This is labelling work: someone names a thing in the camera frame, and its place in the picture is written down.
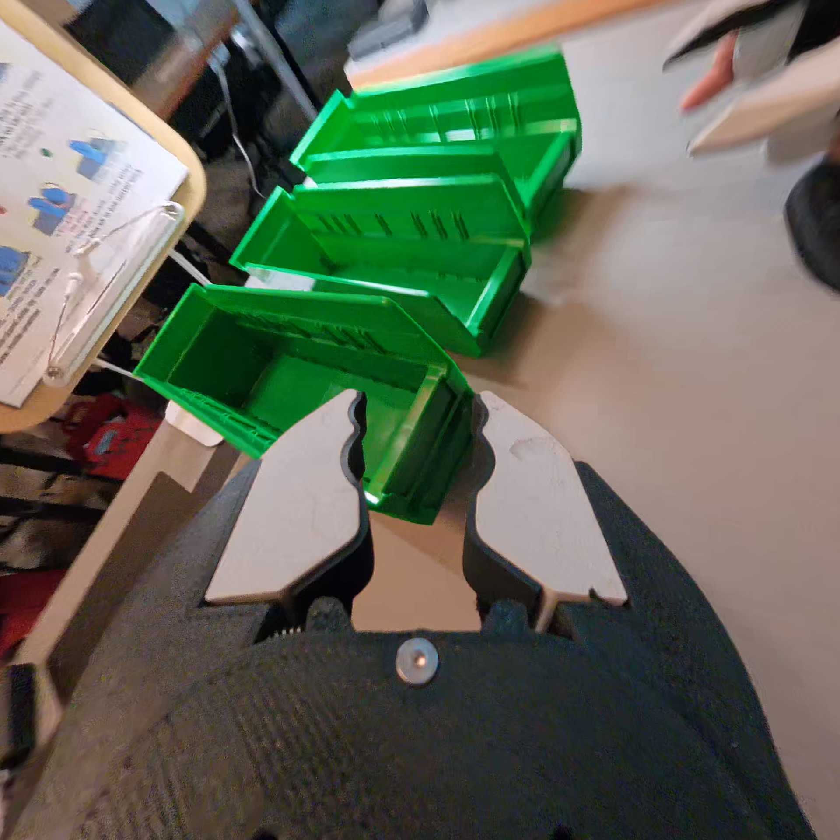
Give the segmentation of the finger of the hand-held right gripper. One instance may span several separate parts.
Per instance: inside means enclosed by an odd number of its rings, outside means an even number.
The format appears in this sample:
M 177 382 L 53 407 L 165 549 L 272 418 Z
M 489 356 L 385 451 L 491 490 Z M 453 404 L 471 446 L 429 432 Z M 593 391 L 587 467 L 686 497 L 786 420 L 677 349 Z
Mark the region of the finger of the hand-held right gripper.
M 735 35 L 733 75 L 764 76 L 789 59 L 808 5 L 806 1 L 709 2 L 671 41 L 663 69 Z
M 772 165 L 838 151 L 839 42 L 795 59 L 733 99 L 688 146 L 692 157 L 760 144 Z

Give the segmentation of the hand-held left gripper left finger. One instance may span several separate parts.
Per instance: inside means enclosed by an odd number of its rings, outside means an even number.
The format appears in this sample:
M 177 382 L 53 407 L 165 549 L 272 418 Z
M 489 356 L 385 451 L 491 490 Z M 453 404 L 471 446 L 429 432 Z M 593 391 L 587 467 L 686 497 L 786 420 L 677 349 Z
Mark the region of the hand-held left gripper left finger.
M 352 613 L 374 570 L 365 431 L 366 396 L 345 390 L 278 438 L 259 460 L 206 603 L 277 603 L 305 618 L 330 597 Z

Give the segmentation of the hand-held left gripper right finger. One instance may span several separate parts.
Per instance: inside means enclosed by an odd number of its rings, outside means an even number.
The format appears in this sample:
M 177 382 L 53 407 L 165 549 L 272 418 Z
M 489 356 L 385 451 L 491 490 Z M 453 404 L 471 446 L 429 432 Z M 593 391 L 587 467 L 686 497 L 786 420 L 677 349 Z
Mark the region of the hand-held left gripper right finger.
M 494 392 L 476 396 L 473 430 L 463 572 L 479 611 L 515 602 L 533 630 L 547 631 L 565 604 L 625 606 L 629 594 L 570 452 Z

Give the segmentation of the white board stand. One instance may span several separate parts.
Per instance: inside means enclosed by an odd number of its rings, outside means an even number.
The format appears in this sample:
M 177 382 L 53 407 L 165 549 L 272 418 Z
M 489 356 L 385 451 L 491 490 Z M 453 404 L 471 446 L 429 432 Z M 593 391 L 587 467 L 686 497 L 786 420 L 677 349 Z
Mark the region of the white board stand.
M 168 256 L 181 272 L 187 274 L 193 284 L 202 287 L 212 287 L 214 283 L 208 279 L 188 258 L 174 249 Z M 295 275 L 287 271 L 257 268 L 248 274 L 244 288 L 263 291 L 310 291 L 315 286 L 315 279 L 309 276 Z M 198 444 L 213 448 L 222 443 L 223 437 L 209 426 L 197 419 L 194 414 L 169 402 L 164 413 L 165 421 L 197 441 Z

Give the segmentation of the red bag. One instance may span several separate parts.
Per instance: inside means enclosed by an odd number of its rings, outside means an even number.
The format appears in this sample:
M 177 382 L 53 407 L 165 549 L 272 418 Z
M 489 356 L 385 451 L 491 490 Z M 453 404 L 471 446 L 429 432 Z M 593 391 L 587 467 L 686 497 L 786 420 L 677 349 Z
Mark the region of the red bag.
M 71 404 L 60 423 L 65 449 L 90 476 L 124 481 L 163 422 L 135 402 L 102 394 Z
M 66 570 L 36 570 L 1 577 L 1 659 L 26 639 L 66 576 Z

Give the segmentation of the clear page holder bar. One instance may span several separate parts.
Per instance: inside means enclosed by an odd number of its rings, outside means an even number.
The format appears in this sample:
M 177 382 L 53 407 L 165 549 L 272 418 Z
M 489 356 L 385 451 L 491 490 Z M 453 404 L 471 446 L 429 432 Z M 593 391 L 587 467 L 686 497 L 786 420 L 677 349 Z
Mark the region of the clear page holder bar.
M 69 384 L 152 264 L 166 255 L 183 217 L 183 206 L 168 201 L 99 233 L 74 252 L 46 355 L 45 385 Z

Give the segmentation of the wood-edged white table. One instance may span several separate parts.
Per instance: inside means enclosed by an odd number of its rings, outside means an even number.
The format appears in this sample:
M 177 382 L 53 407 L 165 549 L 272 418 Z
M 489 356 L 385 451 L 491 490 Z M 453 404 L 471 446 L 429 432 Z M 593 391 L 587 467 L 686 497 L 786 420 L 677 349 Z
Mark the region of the wood-edged white table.
M 349 59 L 352 89 L 471 65 L 549 43 L 562 36 L 672 5 L 670 1 L 433 2 L 425 26 L 404 41 Z

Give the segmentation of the black box device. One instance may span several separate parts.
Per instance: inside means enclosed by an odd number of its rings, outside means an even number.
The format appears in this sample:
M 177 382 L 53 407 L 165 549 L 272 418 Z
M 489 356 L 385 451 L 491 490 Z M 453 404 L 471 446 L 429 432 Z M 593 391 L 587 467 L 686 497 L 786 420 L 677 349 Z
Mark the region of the black box device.
M 5 665 L 1 675 L 1 770 L 26 761 L 37 744 L 36 669 L 31 664 Z

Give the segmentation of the grey flat case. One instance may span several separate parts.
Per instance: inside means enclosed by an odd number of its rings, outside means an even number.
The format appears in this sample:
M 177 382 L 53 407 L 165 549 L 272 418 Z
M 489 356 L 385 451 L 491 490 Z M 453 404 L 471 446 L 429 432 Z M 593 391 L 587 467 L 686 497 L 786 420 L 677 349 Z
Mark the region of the grey flat case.
M 386 1 L 375 19 L 360 28 L 348 46 L 352 60 L 362 60 L 421 31 L 429 17 L 427 1 Z

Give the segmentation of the white instruction sheet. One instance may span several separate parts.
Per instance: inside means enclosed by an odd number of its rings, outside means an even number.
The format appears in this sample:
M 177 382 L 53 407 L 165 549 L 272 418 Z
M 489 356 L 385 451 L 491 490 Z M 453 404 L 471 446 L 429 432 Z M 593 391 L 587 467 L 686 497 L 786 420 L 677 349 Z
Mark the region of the white instruction sheet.
M 187 169 L 1 26 L 1 400 L 42 382 L 74 252 L 171 201 Z

